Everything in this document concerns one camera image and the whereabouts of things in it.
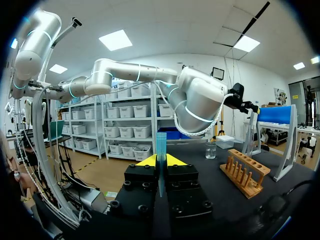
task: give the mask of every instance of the black table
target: black table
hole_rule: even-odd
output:
[[[235,143],[234,149],[242,150],[242,144]],[[315,172],[309,168],[294,163],[292,169],[278,182],[273,181],[273,176],[278,169],[281,157],[270,152],[261,150],[260,154],[252,158],[271,169],[271,172],[263,179],[263,190],[251,199],[231,182],[231,180],[219,168],[225,164],[228,158],[228,150],[217,147],[216,158],[205,158],[206,146],[204,143],[168,145],[167,153],[179,160],[195,165],[199,172],[198,180],[208,199],[213,204],[213,217],[215,219],[226,218],[229,221],[236,221],[241,217],[249,215],[254,209],[260,207],[269,197],[287,192],[296,184],[312,179]],[[308,185],[297,188],[289,195],[290,206],[284,215],[290,216],[302,196],[308,189]],[[153,234],[157,238],[170,236],[169,211],[167,196],[160,197],[157,194],[155,199]]]

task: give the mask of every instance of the wooden peg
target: wooden peg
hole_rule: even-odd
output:
[[[226,161],[225,170],[228,170],[228,167],[230,165],[231,157],[228,156],[228,160]]]
[[[244,168],[243,169],[243,173],[242,173],[242,177],[241,177],[241,181],[240,181],[240,184],[242,185],[242,183],[244,182],[244,179],[245,179],[245,175],[247,174],[247,169]]]
[[[239,177],[239,175],[240,175],[240,172],[241,172],[241,168],[242,168],[242,164],[239,164],[238,173],[236,174],[235,179],[238,179],[238,177]]]
[[[229,162],[229,169],[228,169],[228,172],[231,173],[231,169],[232,169],[232,166],[234,165],[234,159],[231,158],[230,162]]]
[[[249,172],[249,175],[248,175],[248,177],[247,177],[247,179],[246,179],[246,181],[245,181],[245,185],[244,185],[245,188],[248,186],[249,180],[251,179],[251,176],[252,176],[252,171]]]
[[[256,184],[256,188],[259,188],[259,186],[261,185],[262,181],[264,180],[264,176],[263,175],[260,175],[260,178],[259,178],[259,181],[257,182]]]
[[[233,176],[233,177],[235,176],[237,167],[238,167],[238,161],[236,161],[236,162],[235,162],[235,165],[234,165],[234,169],[233,169],[233,172],[232,172],[232,176]]]

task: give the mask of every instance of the ceiling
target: ceiling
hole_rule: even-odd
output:
[[[92,68],[99,58],[116,61],[160,54],[205,54],[235,58],[285,78],[316,69],[314,57],[300,27],[278,0],[246,32],[261,44],[246,53],[233,46],[266,0],[48,0],[43,9],[58,14],[62,29],[72,17],[82,26],[57,44],[48,67],[68,68],[63,74],[48,71],[57,83]],[[99,37],[124,29],[133,46],[109,51]],[[299,71],[294,64],[304,62]]]

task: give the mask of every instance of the blue panel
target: blue panel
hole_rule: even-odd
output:
[[[261,107],[259,122],[290,124],[291,106]]]

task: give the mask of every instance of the blue storage bin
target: blue storage bin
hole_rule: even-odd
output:
[[[180,132],[180,138],[181,139],[190,139],[191,137],[188,137],[187,135],[184,135]]]
[[[180,139],[180,132],[176,127],[161,127],[158,132],[166,133],[166,139]]]

